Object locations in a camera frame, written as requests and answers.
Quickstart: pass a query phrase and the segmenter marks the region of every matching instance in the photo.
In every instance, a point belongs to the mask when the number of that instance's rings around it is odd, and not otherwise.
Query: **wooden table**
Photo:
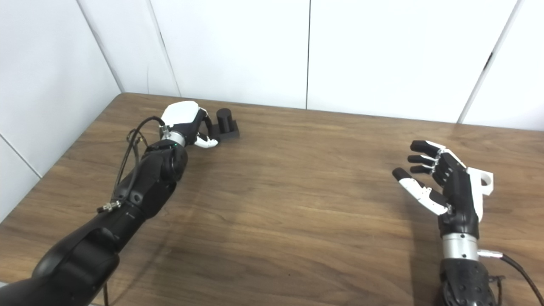
[[[112,102],[0,224],[1,281],[29,277],[93,217],[109,200],[127,132],[179,100]],[[232,109],[241,138],[188,148],[175,194],[121,253],[109,282],[115,305],[430,305],[442,256],[436,217],[391,175],[409,166],[413,139],[495,173],[480,246],[510,254],[544,288],[544,133],[198,103]],[[145,132],[157,137],[153,124]],[[511,267],[484,263],[506,275],[505,305],[536,305]]]

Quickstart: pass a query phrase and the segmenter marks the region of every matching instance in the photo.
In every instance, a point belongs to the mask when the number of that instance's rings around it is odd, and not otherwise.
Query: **white fingertip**
[[[413,178],[401,179],[399,181],[401,186],[404,187],[416,200],[421,203],[425,208],[433,212],[435,215],[443,215],[448,211],[447,207],[444,207],[437,202],[430,199],[431,188],[421,187],[418,182]]]
[[[204,140],[204,139],[200,138],[200,136],[196,136],[195,145],[199,146],[201,148],[205,148],[205,149],[213,148],[214,146],[216,146],[218,144],[219,144],[219,141],[217,141],[215,139]]]
[[[441,145],[441,144],[437,144],[437,143],[434,143],[434,142],[430,142],[430,141],[428,141],[428,140],[425,140],[425,142],[428,143],[428,144],[430,144],[430,145],[432,145],[432,146],[435,146],[435,147],[439,148],[440,150],[443,150],[443,149],[446,148],[445,146],[443,146],[443,145]]]

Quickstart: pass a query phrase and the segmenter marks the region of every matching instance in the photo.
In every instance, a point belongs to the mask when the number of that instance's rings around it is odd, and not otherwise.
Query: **robotic arm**
[[[136,167],[115,187],[111,201],[99,207],[87,224],[55,244],[31,278],[0,288],[0,305],[89,305],[117,268],[119,252],[176,189],[187,165],[185,147],[212,148],[222,135],[239,135],[228,109],[221,109],[218,115],[219,126],[214,126],[205,109],[185,101],[170,105],[162,119],[155,118],[162,121],[161,140],[146,148],[141,161],[137,159]],[[203,121],[210,136],[199,132]]]
[[[438,215],[444,253],[440,272],[443,305],[497,305],[478,252],[483,195],[493,191],[493,174],[467,168],[453,152],[433,142],[415,140],[410,149],[426,154],[408,157],[411,163],[421,163],[410,171],[431,175],[443,188],[439,193],[425,187],[403,168],[393,171],[393,176],[418,202]]]

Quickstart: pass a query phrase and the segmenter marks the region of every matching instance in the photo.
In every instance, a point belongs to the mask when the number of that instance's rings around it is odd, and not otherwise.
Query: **metal connector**
[[[160,132],[163,134],[163,139],[170,139],[170,130],[168,130],[168,125],[162,125],[160,127]]]
[[[490,250],[478,250],[478,256],[487,258],[502,258],[503,253]]]
[[[97,208],[96,211],[98,213],[105,212],[105,211],[110,212],[110,211],[113,211],[114,209],[120,208],[121,205],[122,205],[122,203],[120,201],[115,201],[115,202],[112,202],[112,203],[106,203],[104,206]]]

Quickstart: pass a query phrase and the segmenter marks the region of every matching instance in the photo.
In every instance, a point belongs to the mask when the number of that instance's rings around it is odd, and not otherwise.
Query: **wire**
[[[497,289],[498,289],[498,297],[497,297],[497,306],[501,306],[503,304],[503,279],[506,279],[505,276],[490,276],[489,282],[493,283],[494,281],[497,282]]]
[[[112,198],[114,197],[114,192],[115,192],[115,188],[117,187],[117,185],[119,185],[119,183],[121,182],[121,177],[123,175],[123,171],[125,170],[125,165],[127,163],[127,160],[128,160],[128,155],[130,154],[131,150],[134,151],[134,147],[135,145],[137,145],[137,143],[135,144],[135,140],[136,140],[136,137],[138,136],[138,134],[141,135],[141,128],[146,124],[148,123],[149,121],[151,120],[155,120],[157,122],[159,122],[159,124],[161,126],[164,125],[164,121],[160,118],[160,117],[157,117],[157,116],[151,116],[151,117],[148,117],[146,118],[144,121],[142,121],[138,127],[134,128],[133,130],[131,130],[128,134],[128,136],[131,136],[130,138],[130,141],[128,142],[128,147],[127,147],[127,150],[125,151],[125,155],[123,157],[123,160],[121,161],[121,167],[119,168],[119,172],[117,173],[117,178],[115,179],[115,184],[114,184],[114,188],[113,188],[113,191],[112,191]],[[137,158],[137,152],[135,152],[135,159],[136,161],[138,162],[138,158]],[[138,175],[138,167],[134,167],[134,172],[132,174],[132,180],[136,180],[136,176]],[[130,192],[132,191],[132,187],[134,186],[134,183],[132,182],[132,184],[129,185],[129,188],[127,190],[127,193],[125,194],[125,196],[123,197],[123,200],[126,200],[128,198],[128,196],[130,195]]]
[[[128,185],[128,188],[127,188],[127,192],[125,193],[125,195],[121,199],[121,202],[124,202],[129,197],[130,193],[132,192],[132,188],[134,187],[134,183],[136,182],[136,178],[138,177],[138,168],[139,168],[139,165],[140,165],[140,157],[139,157],[139,154],[138,154],[138,143],[140,141],[143,141],[144,144],[146,146],[148,146],[147,140],[145,139],[144,135],[140,132],[140,130],[146,123],[148,123],[151,120],[155,120],[155,121],[159,122],[159,124],[161,126],[163,126],[165,124],[164,121],[160,117],[151,116],[151,117],[146,118],[144,121],[140,122],[138,127],[132,129],[127,135],[128,147],[127,147],[127,150],[125,152],[125,155],[123,156],[123,160],[121,161],[121,166],[119,167],[119,171],[117,173],[117,178],[115,179],[115,184],[113,186],[113,191],[112,191],[112,198],[115,197],[115,194],[114,194],[115,189],[117,188],[117,186],[121,182],[121,177],[123,175],[123,172],[125,171],[125,165],[127,164],[128,155],[130,154],[131,150],[134,152],[134,170],[133,170],[133,173],[132,173],[131,182]],[[109,306],[108,282],[106,282],[104,284],[104,288],[102,289],[102,292],[103,292],[103,295],[104,295],[104,306]]]
[[[531,289],[533,289],[533,292],[536,294],[536,298],[539,299],[540,305],[544,306],[544,298],[542,298],[539,289],[536,287],[535,283],[533,283],[533,280],[529,277],[527,272],[525,272],[523,267],[518,264],[514,259],[508,257],[506,254],[503,254],[500,259],[509,264],[510,266],[514,267],[516,270],[518,270],[519,273],[521,273],[521,275],[523,275],[523,278],[525,278],[527,283],[529,283],[529,286],[531,286]]]
[[[102,292],[104,293],[104,306],[109,306],[108,282],[104,284],[104,288],[102,288]]]

